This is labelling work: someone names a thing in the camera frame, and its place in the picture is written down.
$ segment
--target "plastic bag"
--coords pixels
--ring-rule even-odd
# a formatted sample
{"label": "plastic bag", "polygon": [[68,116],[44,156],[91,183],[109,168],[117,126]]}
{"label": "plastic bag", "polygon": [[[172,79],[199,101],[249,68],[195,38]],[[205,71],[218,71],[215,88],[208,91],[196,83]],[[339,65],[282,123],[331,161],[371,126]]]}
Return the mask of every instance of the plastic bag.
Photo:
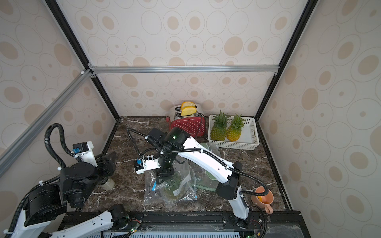
{"label": "plastic bag", "polygon": [[146,171],[146,190],[144,193],[143,205],[164,202],[173,204],[178,201],[197,200],[196,178],[193,169],[189,166],[188,160],[177,156],[177,161],[173,162],[174,175],[171,179],[161,183],[156,183],[156,171]]}
{"label": "plastic bag", "polygon": [[[219,152],[219,146],[213,143],[201,143],[202,146],[204,146],[209,151],[213,152],[215,155],[221,157],[221,154]],[[209,191],[216,191],[218,180],[208,171],[201,168],[196,163],[191,162],[190,163],[191,168],[193,168],[195,176],[196,176],[196,186],[201,189],[209,190]]]}

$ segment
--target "blue strip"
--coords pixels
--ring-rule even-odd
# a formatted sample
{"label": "blue strip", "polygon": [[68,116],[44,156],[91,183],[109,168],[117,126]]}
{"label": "blue strip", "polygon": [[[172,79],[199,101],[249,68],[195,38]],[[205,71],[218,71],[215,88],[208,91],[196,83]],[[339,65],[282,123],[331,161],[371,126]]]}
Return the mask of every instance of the blue strip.
{"label": "blue strip", "polygon": [[152,186],[152,191],[155,191],[155,188],[156,188],[156,181],[155,181],[154,185]]}

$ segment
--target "pineapple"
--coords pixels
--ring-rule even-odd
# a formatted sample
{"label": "pineapple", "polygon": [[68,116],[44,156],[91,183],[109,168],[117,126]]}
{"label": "pineapple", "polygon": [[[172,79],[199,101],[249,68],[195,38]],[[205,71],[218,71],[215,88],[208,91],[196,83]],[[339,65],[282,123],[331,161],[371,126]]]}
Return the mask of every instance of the pineapple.
{"label": "pineapple", "polygon": [[245,120],[242,115],[235,115],[229,128],[227,129],[226,137],[229,141],[236,141],[241,136],[241,128],[243,127],[243,122]]}
{"label": "pineapple", "polygon": [[213,117],[215,121],[212,130],[210,131],[210,139],[213,141],[223,141],[226,137],[228,116],[220,110],[219,114]]}

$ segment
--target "wallpaper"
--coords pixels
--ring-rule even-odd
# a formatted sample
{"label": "wallpaper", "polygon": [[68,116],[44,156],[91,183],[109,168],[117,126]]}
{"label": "wallpaper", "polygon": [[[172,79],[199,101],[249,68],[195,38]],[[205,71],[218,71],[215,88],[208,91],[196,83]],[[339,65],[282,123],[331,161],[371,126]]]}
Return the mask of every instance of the wallpaper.
{"label": "wallpaper", "polygon": [[306,0],[58,0],[93,65],[277,64]]}
{"label": "wallpaper", "polygon": [[0,155],[81,72],[37,0],[0,1]]}
{"label": "wallpaper", "polygon": [[381,232],[381,1],[320,1],[260,119],[313,238]]}
{"label": "wallpaper", "polygon": [[[92,141],[94,154],[97,155],[102,152],[115,120],[92,81],[86,80],[0,178],[0,230],[9,227],[16,206],[34,185],[59,174],[59,164],[44,145],[45,131],[53,123],[60,123],[64,127],[69,149],[75,143]],[[77,162],[63,151],[57,128],[51,134],[51,144],[66,166]]]}
{"label": "wallpaper", "polygon": [[182,102],[201,104],[204,114],[219,110],[254,116],[273,72],[99,74],[121,116],[168,116]]}

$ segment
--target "cable tie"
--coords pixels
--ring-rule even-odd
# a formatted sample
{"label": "cable tie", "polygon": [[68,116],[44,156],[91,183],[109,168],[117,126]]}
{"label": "cable tie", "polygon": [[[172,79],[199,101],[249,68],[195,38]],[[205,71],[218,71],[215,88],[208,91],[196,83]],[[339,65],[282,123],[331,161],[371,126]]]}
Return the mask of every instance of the cable tie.
{"label": "cable tie", "polygon": [[4,233],[4,234],[7,234],[7,235],[12,235],[12,234],[14,233],[14,231],[13,231],[13,232],[9,232],[8,229],[5,229],[5,230],[3,231],[3,233]]}

